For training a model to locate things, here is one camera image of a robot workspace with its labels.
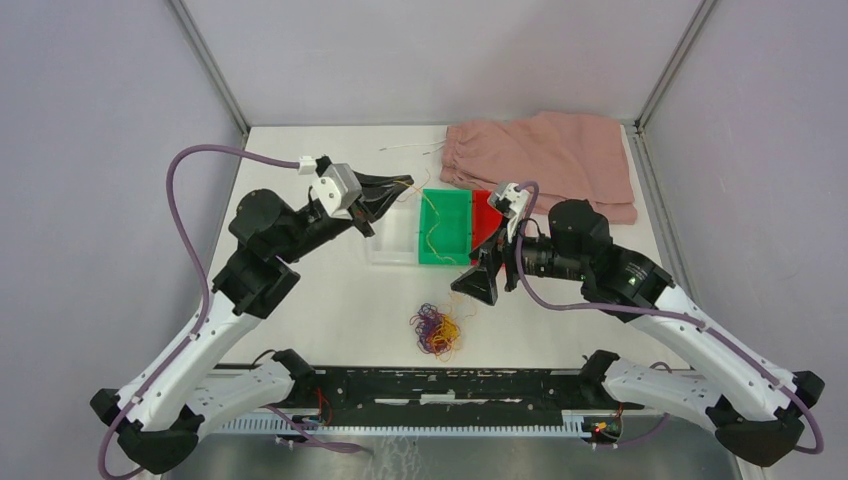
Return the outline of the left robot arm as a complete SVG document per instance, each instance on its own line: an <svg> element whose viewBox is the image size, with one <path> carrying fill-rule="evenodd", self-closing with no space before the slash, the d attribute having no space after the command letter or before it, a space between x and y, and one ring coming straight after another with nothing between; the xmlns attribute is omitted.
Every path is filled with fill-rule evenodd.
<svg viewBox="0 0 848 480"><path fill-rule="evenodd" d="M412 184L408 175L366 175L340 164L313 181L300 209L268 189L245 195L229 226L236 249L213 279L202 280L197 313L132 382L91 399L108 428L106 441L139 469L162 474L241 415L283 400L307 404L312 369L292 350L224 384L205 389L201 382L292 291L299 281L293 263L348 229L372 236L374 223Z"/></svg>

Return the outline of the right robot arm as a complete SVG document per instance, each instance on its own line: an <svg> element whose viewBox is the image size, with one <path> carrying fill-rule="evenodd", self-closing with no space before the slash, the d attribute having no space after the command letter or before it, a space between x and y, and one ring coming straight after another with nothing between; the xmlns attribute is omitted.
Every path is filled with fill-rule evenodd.
<svg viewBox="0 0 848 480"><path fill-rule="evenodd" d="M599 350L578 375L577 392L585 405L638 404L684 419L760 467L800 451L805 433L814 439L810 452L822 451L822 432L812 416L824 389L818 375L782 368L741 344L662 267L615 244L608 220L587 201L556 204L547 233L528 236L524 226L523 219L508 213L452 290L493 305L499 274L508 290L526 285L530 277L577 281L584 309L652 337L694 370L693 376L663 373Z"/></svg>

